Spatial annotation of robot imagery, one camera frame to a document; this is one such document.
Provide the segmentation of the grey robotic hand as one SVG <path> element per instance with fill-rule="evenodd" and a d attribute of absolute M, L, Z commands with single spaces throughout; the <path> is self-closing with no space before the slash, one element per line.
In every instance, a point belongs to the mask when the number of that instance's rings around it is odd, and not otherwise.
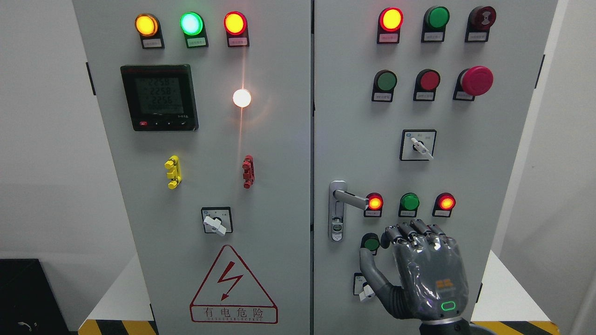
<path fill-rule="evenodd" d="M 421 219 L 386 227 L 379 245 L 393 252 L 400 286 L 377 269 L 374 255 L 362 245 L 359 266 L 385 310 L 397 319 L 424 324 L 458 322 L 468 303 L 468 282 L 458 243 L 438 225 Z"/>

